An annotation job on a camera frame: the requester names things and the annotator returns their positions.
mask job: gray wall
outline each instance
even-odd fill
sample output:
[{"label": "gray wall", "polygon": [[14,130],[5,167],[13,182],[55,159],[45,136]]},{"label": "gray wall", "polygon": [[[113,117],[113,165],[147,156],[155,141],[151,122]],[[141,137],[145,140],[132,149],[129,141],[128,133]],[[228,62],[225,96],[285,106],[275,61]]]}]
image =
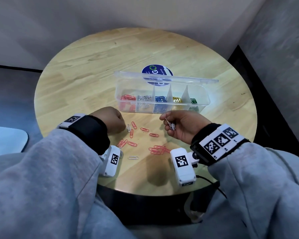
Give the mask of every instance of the gray wall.
[{"label": "gray wall", "polygon": [[228,58],[265,0],[0,0],[0,65],[43,69],[86,35],[165,29]]},{"label": "gray wall", "polygon": [[267,0],[239,45],[299,140],[299,0]]}]

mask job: green logo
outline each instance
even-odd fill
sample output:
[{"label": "green logo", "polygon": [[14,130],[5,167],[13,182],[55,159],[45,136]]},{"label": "green logo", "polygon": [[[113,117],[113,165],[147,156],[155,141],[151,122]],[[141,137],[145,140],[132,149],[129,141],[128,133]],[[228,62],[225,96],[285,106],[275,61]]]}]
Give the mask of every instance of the green logo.
[{"label": "green logo", "polygon": [[156,68],[155,65],[151,65],[151,66],[149,67],[149,69],[150,69],[150,70],[156,70],[157,68]]}]

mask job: circular sticker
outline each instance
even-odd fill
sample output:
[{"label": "circular sticker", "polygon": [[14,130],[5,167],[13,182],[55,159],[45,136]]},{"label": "circular sticker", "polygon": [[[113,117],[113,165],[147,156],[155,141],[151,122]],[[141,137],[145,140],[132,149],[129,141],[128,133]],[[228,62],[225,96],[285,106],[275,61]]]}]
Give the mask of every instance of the circular sticker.
[{"label": "circular sticker", "polygon": [[[172,76],[173,75],[171,70],[164,65],[148,65],[148,66],[144,67],[144,69],[142,70],[142,73],[154,74],[154,75],[164,75],[164,76]],[[171,81],[171,79],[158,79],[156,77],[144,78],[144,79],[145,80],[154,80],[155,82],[148,82],[148,84],[155,85],[155,86],[169,85],[169,83],[166,83],[166,82]]]}]

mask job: wooden tabletop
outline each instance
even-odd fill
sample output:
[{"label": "wooden tabletop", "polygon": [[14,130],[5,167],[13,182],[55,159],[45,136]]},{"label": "wooden tabletop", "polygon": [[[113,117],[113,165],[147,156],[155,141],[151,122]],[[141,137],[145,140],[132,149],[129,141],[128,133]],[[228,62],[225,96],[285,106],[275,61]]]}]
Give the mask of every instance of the wooden tabletop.
[{"label": "wooden tabletop", "polygon": [[[34,105],[43,136],[74,113],[89,114],[101,107],[117,107],[114,98],[114,71],[141,72],[151,64],[168,67],[175,76],[218,79],[205,85],[211,103],[201,114],[209,120],[227,123],[253,141],[257,112],[253,97],[240,74],[219,54],[187,37],[147,28],[123,28],[82,38],[61,50],[46,66],[38,81]],[[134,137],[128,132],[110,136],[111,144],[128,139],[137,147],[125,145],[115,177],[99,177],[99,184],[126,193],[163,196],[185,193],[209,185],[197,179],[194,185],[179,188],[169,154],[151,155],[154,145],[168,149],[189,146],[169,137],[159,114],[122,113],[126,123],[134,121]],[[150,137],[139,128],[159,134]],[[129,160],[128,156],[139,156]],[[198,175],[215,181],[207,167],[195,168]]]}]

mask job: black cable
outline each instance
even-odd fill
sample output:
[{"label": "black cable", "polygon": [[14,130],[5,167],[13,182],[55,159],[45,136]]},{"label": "black cable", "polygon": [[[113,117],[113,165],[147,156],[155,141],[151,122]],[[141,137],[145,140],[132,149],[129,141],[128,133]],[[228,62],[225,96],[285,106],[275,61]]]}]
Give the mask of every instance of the black cable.
[{"label": "black cable", "polygon": [[225,196],[225,198],[227,199],[227,196],[225,195],[225,193],[224,193],[221,189],[219,189],[219,188],[215,185],[215,183],[211,182],[209,179],[206,179],[206,178],[203,177],[203,176],[196,175],[196,178],[202,178],[202,179],[204,179],[204,180],[210,182],[210,183],[211,183],[216,189],[218,189],[218,191],[219,191],[220,193],[222,193],[223,196]]}]

